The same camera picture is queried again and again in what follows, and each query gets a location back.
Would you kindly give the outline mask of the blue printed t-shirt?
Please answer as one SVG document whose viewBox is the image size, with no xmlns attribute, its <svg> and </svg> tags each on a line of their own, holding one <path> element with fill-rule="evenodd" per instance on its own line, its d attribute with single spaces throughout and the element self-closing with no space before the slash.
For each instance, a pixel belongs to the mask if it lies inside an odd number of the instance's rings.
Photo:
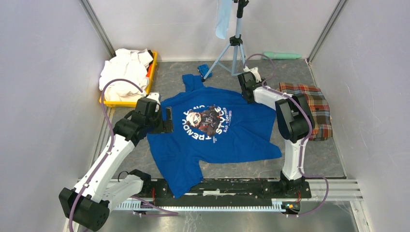
<svg viewBox="0 0 410 232">
<path fill-rule="evenodd" d="M 200 161 L 241 163 L 278 159 L 270 142 L 276 112 L 247 103 L 240 93 L 204 86 L 199 75 L 182 76 L 185 91 L 161 103 L 172 110 L 173 131 L 149 134 L 152 157 L 176 198 L 199 184 Z"/>
</svg>

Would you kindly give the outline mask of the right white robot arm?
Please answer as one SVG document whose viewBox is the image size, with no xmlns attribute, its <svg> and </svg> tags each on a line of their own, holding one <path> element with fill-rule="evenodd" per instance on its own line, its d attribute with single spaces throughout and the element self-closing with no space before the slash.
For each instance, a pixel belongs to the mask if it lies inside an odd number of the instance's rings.
<svg viewBox="0 0 410 232">
<path fill-rule="evenodd" d="M 280 179 L 274 183 L 278 198 L 311 198 L 304 176 L 305 146 L 313 131 L 314 120 L 303 94 L 287 94 L 272 89 L 266 81 L 257 80 L 252 72 L 238 75 L 243 98 L 276 111 L 277 126 L 285 140 L 285 157 Z"/>
</svg>

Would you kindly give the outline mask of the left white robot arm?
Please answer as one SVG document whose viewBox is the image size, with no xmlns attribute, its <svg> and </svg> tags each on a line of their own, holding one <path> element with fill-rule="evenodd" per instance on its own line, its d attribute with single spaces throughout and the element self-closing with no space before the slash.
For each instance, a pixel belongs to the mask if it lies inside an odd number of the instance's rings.
<svg viewBox="0 0 410 232">
<path fill-rule="evenodd" d="M 109 214 L 129 197 L 138 194 L 148 196 L 152 191 L 151 176 L 134 169 L 127 176 L 108 187 L 111 178 L 124 159 L 148 133 L 161 134 L 173 131 L 171 108 L 166 108 L 166 119 L 159 93 L 140 98 L 134 110 L 128 112 L 115 125 L 109 124 L 110 137 L 101 155 L 89 171 L 72 188 L 63 188 L 59 201 L 64 215 L 73 223 L 98 231 Z"/>
</svg>

